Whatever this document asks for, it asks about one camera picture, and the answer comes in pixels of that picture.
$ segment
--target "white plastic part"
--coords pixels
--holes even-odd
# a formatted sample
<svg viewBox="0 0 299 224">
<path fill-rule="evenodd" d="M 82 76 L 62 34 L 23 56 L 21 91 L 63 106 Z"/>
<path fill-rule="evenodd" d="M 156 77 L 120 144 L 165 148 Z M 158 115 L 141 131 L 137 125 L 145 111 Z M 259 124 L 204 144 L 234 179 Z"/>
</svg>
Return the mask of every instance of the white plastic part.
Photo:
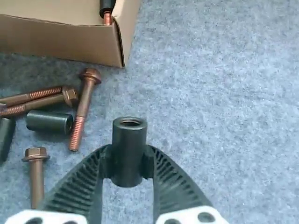
<svg viewBox="0 0 299 224">
<path fill-rule="evenodd" d="M 200 221 L 199 214 L 208 216 L 210 220 Z M 229 224 L 220 213 L 211 206 L 199 206 L 189 209 L 164 213 L 156 224 Z"/>
<path fill-rule="evenodd" d="M 82 215 L 61 212 L 48 212 L 39 210 L 24 210 L 7 219 L 5 224 L 31 224 L 29 221 L 40 218 L 42 224 L 87 224 L 87 220 Z"/>
</svg>

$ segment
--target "black cylindrical spacer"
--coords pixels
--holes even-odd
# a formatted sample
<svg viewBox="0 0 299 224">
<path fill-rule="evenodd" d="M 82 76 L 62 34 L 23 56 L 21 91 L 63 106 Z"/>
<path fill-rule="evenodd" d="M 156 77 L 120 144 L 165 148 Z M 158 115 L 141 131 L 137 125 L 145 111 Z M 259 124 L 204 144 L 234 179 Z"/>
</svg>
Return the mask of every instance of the black cylindrical spacer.
<svg viewBox="0 0 299 224">
<path fill-rule="evenodd" d="M 100 0 L 100 16 L 104 18 L 104 12 L 111 12 L 114 8 L 116 0 Z"/>
<path fill-rule="evenodd" d="M 26 116 L 26 127 L 31 131 L 68 135 L 74 123 L 70 114 L 45 111 L 30 111 Z"/>
<path fill-rule="evenodd" d="M 146 147 L 147 122 L 141 118 L 122 117 L 113 121 L 112 182 L 123 188 L 142 182 L 141 163 Z"/>
<path fill-rule="evenodd" d="M 0 165 L 7 160 L 10 145 L 14 137 L 14 130 L 14 119 L 0 119 Z"/>
</svg>

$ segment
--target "bolt head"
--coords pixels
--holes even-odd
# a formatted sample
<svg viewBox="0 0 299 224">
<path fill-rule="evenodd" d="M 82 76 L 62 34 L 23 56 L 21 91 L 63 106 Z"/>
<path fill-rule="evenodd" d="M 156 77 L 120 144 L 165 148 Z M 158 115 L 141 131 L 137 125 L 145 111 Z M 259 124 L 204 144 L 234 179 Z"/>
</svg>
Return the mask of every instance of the bolt head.
<svg viewBox="0 0 299 224">
<path fill-rule="evenodd" d="M 44 147 L 31 147 L 26 149 L 25 157 L 22 159 L 23 161 L 30 161 L 36 159 L 48 159 L 50 158 L 47 155 L 47 149 Z"/>
<path fill-rule="evenodd" d="M 98 70 L 92 69 L 92 68 L 87 68 L 85 69 L 80 75 L 79 75 L 81 80 L 85 79 L 92 79 L 94 81 L 94 84 L 101 84 L 101 75 Z"/>
<path fill-rule="evenodd" d="M 75 105 L 77 105 L 79 96 L 78 92 L 74 88 L 64 86 L 62 88 L 62 94 L 64 96 L 64 101 L 68 106 L 74 107 Z"/>
</svg>

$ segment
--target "cardboard box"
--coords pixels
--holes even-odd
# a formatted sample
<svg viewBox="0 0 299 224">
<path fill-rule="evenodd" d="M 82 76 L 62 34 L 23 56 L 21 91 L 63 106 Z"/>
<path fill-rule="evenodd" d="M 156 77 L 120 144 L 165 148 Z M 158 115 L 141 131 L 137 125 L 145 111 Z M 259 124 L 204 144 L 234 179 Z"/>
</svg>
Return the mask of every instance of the cardboard box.
<svg viewBox="0 0 299 224">
<path fill-rule="evenodd" d="M 111 26 L 100 0 L 1 0 L 0 51 L 98 63 L 128 62 L 140 0 L 116 0 Z"/>
</svg>

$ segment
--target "copper bolt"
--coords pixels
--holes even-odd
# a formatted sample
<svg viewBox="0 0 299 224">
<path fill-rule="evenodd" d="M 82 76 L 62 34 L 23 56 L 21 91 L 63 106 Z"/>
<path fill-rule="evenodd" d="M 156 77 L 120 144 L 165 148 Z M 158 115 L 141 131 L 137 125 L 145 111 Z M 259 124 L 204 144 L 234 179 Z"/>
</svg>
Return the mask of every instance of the copper bolt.
<svg viewBox="0 0 299 224">
<path fill-rule="evenodd" d="M 109 12 L 109 11 L 104 12 L 104 25 L 106 25 L 106 26 L 112 25 L 111 12 Z"/>
<path fill-rule="evenodd" d="M 40 99 L 62 92 L 62 86 L 55 86 L 44 90 L 33 91 L 29 93 L 19 94 L 11 97 L 0 98 L 1 103 L 5 103 L 7 107 L 23 104 L 31 100 Z"/>
<path fill-rule="evenodd" d="M 30 169 L 30 198 L 31 208 L 36 209 L 38 203 L 44 197 L 43 184 L 43 160 L 49 159 L 47 149 L 43 147 L 32 147 L 25 151 L 23 162 L 29 162 Z"/>
<path fill-rule="evenodd" d="M 100 73 L 96 69 L 85 69 L 85 71 L 80 75 L 80 79 L 84 80 L 84 87 L 71 134 L 71 141 L 69 145 L 69 150 L 71 151 L 79 150 L 82 132 L 84 129 L 84 122 L 85 118 L 87 117 L 93 87 L 101 83 Z"/>
<path fill-rule="evenodd" d="M 63 87 L 62 93 L 29 101 L 27 103 L 11 106 L 0 112 L 0 117 L 14 117 L 21 115 L 31 110 L 36 110 L 44 106 L 49 106 L 57 103 L 65 102 L 70 107 L 73 107 L 78 102 L 77 91 L 73 88 Z"/>
</svg>

